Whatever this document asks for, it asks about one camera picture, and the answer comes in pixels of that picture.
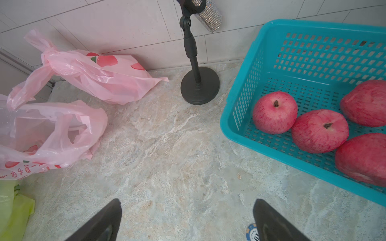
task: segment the plastic basket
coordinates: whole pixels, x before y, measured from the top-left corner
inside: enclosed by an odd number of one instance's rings
[[[335,167],[335,151],[310,154],[291,130],[270,135],[255,128],[252,111],[267,93],[284,91],[298,116],[317,109],[340,111],[341,98],[369,79],[386,78],[386,28],[299,20],[264,25],[240,68],[221,117],[226,137],[266,156],[386,206],[386,188],[356,181]],[[350,138],[386,133],[348,122]]]

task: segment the red apple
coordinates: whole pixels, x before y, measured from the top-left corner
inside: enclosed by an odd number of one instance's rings
[[[364,134],[341,145],[336,167],[358,181],[386,187],[386,135]]]
[[[369,127],[386,125],[386,81],[368,80],[340,101],[342,113],[352,122]]]
[[[330,152],[349,137],[344,116],[332,110],[313,110],[296,119],[292,126],[293,142],[309,153]]]
[[[268,134],[281,134],[295,123],[298,105],[289,94],[272,92],[257,101],[252,115],[257,129]]]

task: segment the blue poker chip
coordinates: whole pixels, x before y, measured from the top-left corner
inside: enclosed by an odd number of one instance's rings
[[[247,228],[247,240],[248,241],[260,241],[259,233],[257,232],[256,224],[251,224]]]

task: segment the marble countertop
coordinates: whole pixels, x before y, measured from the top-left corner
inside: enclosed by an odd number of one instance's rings
[[[50,102],[102,107],[108,125],[92,160],[22,181],[36,200],[24,240],[65,240],[113,198],[123,210],[117,240],[243,241],[257,198],[312,241],[386,240],[385,207],[227,139],[220,116],[241,63],[206,66],[221,85],[202,106],[181,96],[186,67],[150,71],[170,82],[124,106],[57,82]]]

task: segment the plastic bag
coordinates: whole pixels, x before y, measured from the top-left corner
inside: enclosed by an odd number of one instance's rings
[[[24,38],[43,52],[43,66],[9,94],[7,106],[12,111],[34,97],[53,75],[110,104],[139,100],[159,81],[169,81],[152,78],[130,55],[100,56],[83,50],[60,52],[37,30],[31,30]]]
[[[0,95],[0,180],[91,159],[107,126],[105,111],[83,101],[25,104],[15,112]]]
[[[0,181],[0,237],[6,230],[8,220],[11,217],[16,184],[17,181]]]
[[[35,201],[14,191],[15,185],[15,181],[0,181],[0,210],[6,211],[0,219],[1,241],[21,241],[35,210]]]

